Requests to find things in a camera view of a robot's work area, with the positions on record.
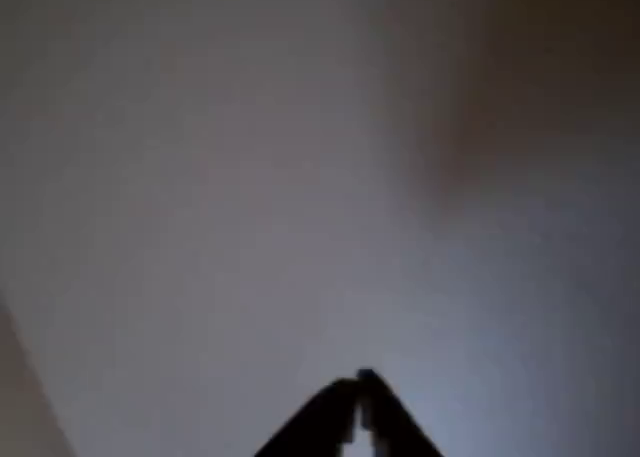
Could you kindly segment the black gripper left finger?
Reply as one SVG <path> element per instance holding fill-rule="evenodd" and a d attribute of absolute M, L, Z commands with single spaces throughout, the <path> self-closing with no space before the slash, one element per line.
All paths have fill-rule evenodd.
<path fill-rule="evenodd" d="M 359 396 L 355 379 L 336 379 L 302 405 L 255 456 L 341 456 L 353 439 Z"/>

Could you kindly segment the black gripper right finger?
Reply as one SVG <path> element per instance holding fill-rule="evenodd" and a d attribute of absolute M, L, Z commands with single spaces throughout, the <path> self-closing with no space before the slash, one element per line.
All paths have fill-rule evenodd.
<path fill-rule="evenodd" d="M 373 455 L 385 457 L 443 457 L 401 399 L 373 369 L 357 373 L 362 426 L 372 438 Z"/>

